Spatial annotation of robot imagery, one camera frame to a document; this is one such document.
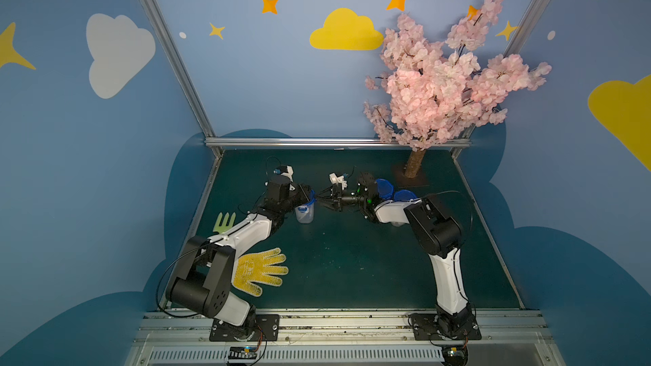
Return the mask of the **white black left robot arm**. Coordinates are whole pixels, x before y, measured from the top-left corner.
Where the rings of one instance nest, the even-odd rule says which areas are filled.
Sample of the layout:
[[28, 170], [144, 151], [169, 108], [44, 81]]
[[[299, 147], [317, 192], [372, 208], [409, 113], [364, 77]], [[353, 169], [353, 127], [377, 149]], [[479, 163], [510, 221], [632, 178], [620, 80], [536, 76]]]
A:
[[170, 268], [165, 298], [216, 321], [237, 341], [249, 340], [258, 326], [256, 310], [232, 293], [237, 261], [251, 247], [273, 235], [285, 217], [312, 196], [310, 186], [289, 186], [284, 198], [266, 197], [246, 218], [225, 233], [192, 237]]

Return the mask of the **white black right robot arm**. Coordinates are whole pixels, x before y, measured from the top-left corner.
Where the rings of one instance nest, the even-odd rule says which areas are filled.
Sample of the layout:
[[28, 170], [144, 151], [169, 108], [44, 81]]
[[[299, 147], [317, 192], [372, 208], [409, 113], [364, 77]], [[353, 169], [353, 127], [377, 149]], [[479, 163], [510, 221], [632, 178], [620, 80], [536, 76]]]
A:
[[319, 203], [331, 210], [356, 206], [374, 223], [409, 225], [420, 247], [428, 255], [437, 286], [437, 306], [433, 320], [413, 314], [415, 334], [426, 338], [436, 334], [449, 340], [479, 340], [481, 332], [465, 288], [460, 266], [464, 232], [436, 194], [407, 201], [384, 200], [363, 186], [355, 192], [331, 190]]

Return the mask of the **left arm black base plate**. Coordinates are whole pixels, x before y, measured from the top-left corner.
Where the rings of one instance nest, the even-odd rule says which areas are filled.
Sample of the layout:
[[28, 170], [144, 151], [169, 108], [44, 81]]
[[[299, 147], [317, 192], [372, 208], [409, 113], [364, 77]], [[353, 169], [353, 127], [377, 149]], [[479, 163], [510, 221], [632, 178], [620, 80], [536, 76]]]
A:
[[211, 342], [257, 342], [259, 339], [276, 342], [280, 329], [277, 314], [258, 314], [255, 320], [248, 318], [242, 326], [234, 326], [214, 319], [210, 329]]

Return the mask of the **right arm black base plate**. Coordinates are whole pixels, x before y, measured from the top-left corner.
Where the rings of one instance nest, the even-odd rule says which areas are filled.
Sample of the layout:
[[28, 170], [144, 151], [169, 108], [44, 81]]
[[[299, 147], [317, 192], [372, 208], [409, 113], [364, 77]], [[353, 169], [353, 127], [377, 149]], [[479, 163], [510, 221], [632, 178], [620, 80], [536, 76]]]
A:
[[415, 340], [479, 341], [482, 339], [476, 317], [471, 312], [455, 315], [447, 313], [412, 313], [409, 315]]

